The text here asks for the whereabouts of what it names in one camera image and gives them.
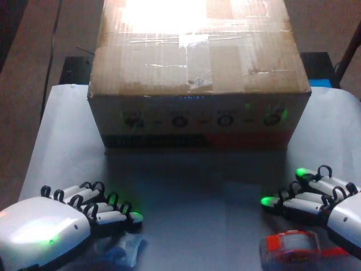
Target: black cable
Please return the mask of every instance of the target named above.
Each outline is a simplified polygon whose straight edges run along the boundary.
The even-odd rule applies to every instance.
[[[47,66],[47,72],[46,72],[46,77],[45,77],[45,85],[44,85],[44,92],[43,92],[43,101],[42,101],[42,104],[41,104],[41,111],[40,111],[40,123],[41,123],[41,120],[43,119],[44,110],[45,110],[47,84],[48,84],[48,82],[49,82],[49,76],[50,76],[50,69],[51,69],[51,65],[52,65],[52,59],[54,58],[54,39],[55,39],[56,29],[58,28],[60,10],[61,10],[61,6],[62,6],[62,5],[63,5],[63,0],[59,0],[58,11],[57,11],[57,13],[56,13],[55,24],[54,24],[54,28],[53,28],[53,30],[52,30],[50,60],[49,60],[48,66]]]

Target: brown floor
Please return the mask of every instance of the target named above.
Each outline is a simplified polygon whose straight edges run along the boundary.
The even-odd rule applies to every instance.
[[[337,63],[361,19],[360,0],[286,0],[299,51],[327,51]],[[64,0],[48,92],[64,58],[95,50],[102,0]],[[29,0],[0,74],[0,209],[17,201],[39,128],[57,1]],[[361,98],[361,49],[341,86]]]

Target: robotic hand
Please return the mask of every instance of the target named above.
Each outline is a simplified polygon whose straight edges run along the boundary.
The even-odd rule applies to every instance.
[[[85,182],[65,190],[43,186],[41,196],[0,212],[0,271],[55,270],[84,252],[96,237],[141,226],[131,204],[104,196],[104,184]]]
[[[321,175],[321,168],[328,170],[328,176]],[[360,188],[332,177],[327,165],[317,172],[298,168],[296,179],[289,190],[279,190],[278,197],[263,198],[262,207],[273,215],[324,227],[336,245],[361,259]]]

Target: white tabletop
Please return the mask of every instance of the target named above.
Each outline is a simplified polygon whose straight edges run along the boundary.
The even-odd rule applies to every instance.
[[[144,216],[146,246],[135,270],[261,270],[262,238],[304,229],[263,213],[262,196],[293,181],[296,168],[322,164],[361,185],[361,104],[343,90],[312,89],[287,152],[120,155],[104,154],[86,93],[87,86],[52,88],[19,200],[43,185],[55,191],[103,181],[106,193],[119,192]],[[323,247],[332,246],[322,229],[313,230]],[[356,265],[350,257],[320,268]]]

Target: crumpled plastic packet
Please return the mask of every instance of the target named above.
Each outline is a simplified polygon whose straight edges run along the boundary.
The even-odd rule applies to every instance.
[[[106,237],[94,242],[74,264],[112,263],[117,266],[135,267],[143,234],[125,233],[120,237]]]

